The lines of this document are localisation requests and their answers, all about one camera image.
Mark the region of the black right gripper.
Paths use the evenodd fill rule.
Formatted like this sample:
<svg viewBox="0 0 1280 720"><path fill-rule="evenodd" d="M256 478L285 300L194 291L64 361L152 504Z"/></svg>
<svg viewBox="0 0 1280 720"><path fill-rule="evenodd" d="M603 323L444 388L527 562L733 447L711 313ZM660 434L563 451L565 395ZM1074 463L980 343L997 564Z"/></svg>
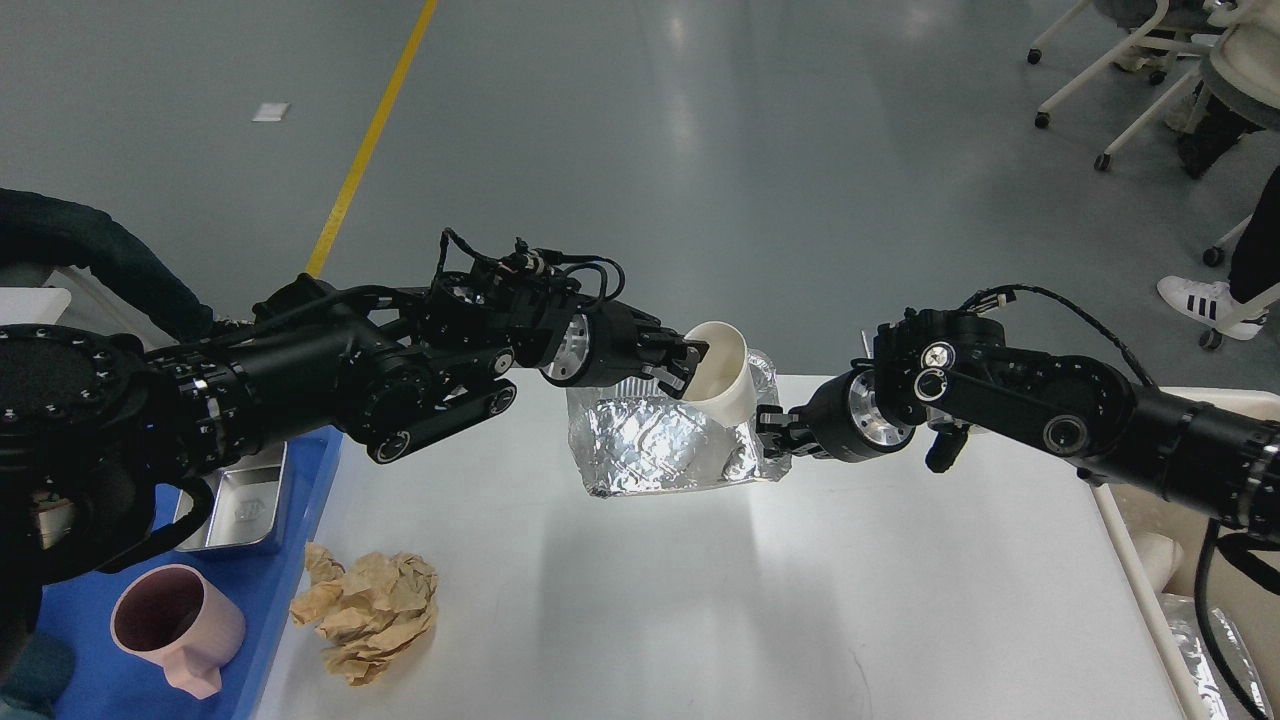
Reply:
<svg viewBox="0 0 1280 720"><path fill-rule="evenodd" d="M804 406L756 406L765 457L818 457L863 462L908 447L911 427L892 423L876 397L876 373L855 368L823 383Z"/></svg>

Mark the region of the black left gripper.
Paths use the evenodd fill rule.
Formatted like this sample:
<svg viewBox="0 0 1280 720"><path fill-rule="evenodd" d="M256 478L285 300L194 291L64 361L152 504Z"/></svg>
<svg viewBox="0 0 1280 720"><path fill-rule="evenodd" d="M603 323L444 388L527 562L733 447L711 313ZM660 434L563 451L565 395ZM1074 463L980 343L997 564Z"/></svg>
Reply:
<svg viewBox="0 0 1280 720"><path fill-rule="evenodd" d="M573 316L541 375L562 388L654 380L662 393L685 400L709 350L708 341L668 331L657 316L614 300Z"/></svg>

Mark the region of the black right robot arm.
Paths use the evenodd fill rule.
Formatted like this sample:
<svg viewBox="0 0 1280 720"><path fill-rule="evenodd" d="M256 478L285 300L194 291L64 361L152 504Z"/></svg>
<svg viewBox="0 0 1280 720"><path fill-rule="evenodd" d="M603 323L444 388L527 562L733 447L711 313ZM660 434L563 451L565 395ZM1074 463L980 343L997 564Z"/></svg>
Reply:
<svg viewBox="0 0 1280 720"><path fill-rule="evenodd" d="M1193 580L1197 625L1230 692L1265 711L1230 671L1210 625L1208 579L1224 557L1270 593L1277 569L1277 423L1161 389L1110 329L1101 334L1132 377L1093 357L1014 348L989 313L1015 284L982 290L950 310L906 309L878 327L865 357L790 410L762 405L753 428L768 457L861 462L934 432L925 456L947 471L983 428L1073 465L1092 486L1134 486L1207 518Z"/></svg>

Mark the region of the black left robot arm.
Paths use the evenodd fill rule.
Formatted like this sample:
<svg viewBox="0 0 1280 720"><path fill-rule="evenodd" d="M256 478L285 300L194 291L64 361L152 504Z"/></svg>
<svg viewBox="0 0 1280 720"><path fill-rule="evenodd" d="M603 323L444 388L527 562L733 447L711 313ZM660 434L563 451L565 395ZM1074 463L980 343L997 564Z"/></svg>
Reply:
<svg viewBox="0 0 1280 720"><path fill-rule="evenodd" d="M275 442L333 427L394 462L504 413L515 366L684 398L709 343L623 304L611 277L625 273L608 258L522 240L492 258L448 228L426 287L301 274L211 340L148 351L132 334L4 325L3 666L46 585L175 548L212 511L205 477Z"/></svg>

